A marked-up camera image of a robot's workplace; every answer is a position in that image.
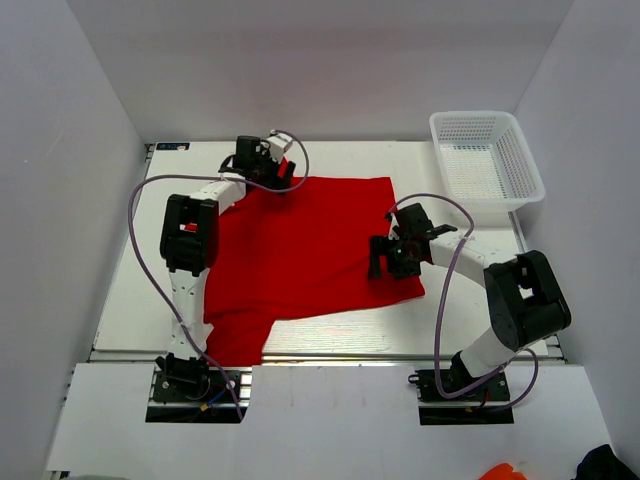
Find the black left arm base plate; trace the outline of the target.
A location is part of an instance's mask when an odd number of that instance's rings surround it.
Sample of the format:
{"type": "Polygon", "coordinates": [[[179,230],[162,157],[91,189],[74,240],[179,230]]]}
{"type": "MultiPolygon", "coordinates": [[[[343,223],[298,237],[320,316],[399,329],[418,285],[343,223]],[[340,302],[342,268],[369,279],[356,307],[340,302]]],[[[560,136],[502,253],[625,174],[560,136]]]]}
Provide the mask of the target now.
{"type": "Polygon", "coordinates": [[[236,404],[245,414],[250,401],[250,368],[227,370],[230,384],[211,368],[199,380],[184,381],[157,368],[147,403],[147,423],[239,424],[236,404]]]}

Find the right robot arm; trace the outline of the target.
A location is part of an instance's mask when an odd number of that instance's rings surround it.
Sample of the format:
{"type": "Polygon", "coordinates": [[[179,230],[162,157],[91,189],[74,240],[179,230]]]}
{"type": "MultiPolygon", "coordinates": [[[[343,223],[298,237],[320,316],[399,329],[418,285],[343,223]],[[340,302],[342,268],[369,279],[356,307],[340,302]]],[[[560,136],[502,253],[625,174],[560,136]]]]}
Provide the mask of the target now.
{"type": "Polygon", "coordinates": [[[477,397],[520,352],[566,329],[572,321],[568,303],[547,257],[538,250],[512,258],[449,224],[436,226],[424,208],[414,203],[386,215],[391,228],[369,240],[369,279],[388,272],[402,280],[420,275],[428,263],[443,267],[436,314],[434,353],[441,353],[441,333],[454,275],[485,291],[489,328],[457,352],[447,370],[434,365],[436,388],[444,398],[477,397]]]}

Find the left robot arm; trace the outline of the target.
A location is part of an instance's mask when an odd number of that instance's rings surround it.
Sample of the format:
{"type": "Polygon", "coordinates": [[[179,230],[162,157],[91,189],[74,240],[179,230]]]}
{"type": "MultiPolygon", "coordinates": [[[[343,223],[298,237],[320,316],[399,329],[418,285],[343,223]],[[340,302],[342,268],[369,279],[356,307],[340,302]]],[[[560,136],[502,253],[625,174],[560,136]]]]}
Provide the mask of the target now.
{"type": "Polygon", "coordinates": [[[160,238],[174,305],[169,359],[198,361],[213,326],[204,321],[206,280],[218,255],[219,217],[252,188],[291,188],[296,164],[285,159],[293,136],[273,130],[264,139],[239,136],[235,152],[219,168],[220,177],[199,190],[171,195],[160,238]]]}

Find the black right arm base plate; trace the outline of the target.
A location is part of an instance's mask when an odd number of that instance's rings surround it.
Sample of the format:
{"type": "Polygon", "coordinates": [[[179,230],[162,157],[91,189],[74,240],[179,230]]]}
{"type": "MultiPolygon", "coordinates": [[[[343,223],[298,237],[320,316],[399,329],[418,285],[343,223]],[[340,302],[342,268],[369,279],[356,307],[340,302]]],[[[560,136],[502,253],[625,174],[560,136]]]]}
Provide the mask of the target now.
{"type": "Polygon", "coordinates": [[[454,399],[442,397],[432,369],[416,370],[408,376],[416,388],[421,426],[480,426],[514,423],[511,393],[504,373],[454,399]]]}

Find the red t-shirt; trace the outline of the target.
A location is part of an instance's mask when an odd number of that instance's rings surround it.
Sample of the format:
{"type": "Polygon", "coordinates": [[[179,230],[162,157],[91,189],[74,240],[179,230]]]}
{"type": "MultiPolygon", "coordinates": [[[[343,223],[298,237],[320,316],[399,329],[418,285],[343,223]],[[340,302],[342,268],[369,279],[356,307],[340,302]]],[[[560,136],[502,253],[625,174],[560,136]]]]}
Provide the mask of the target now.
{"type": "Polygon", "coordinates": [[[369,239],[385,235],[390,178],[311,177],[294,192],[250,192],[222,214],[206,281],[208,353],[224,367],[260,363],[278,320],[394,305],[424,295],[417,278],[369,280],[369,239]]]}

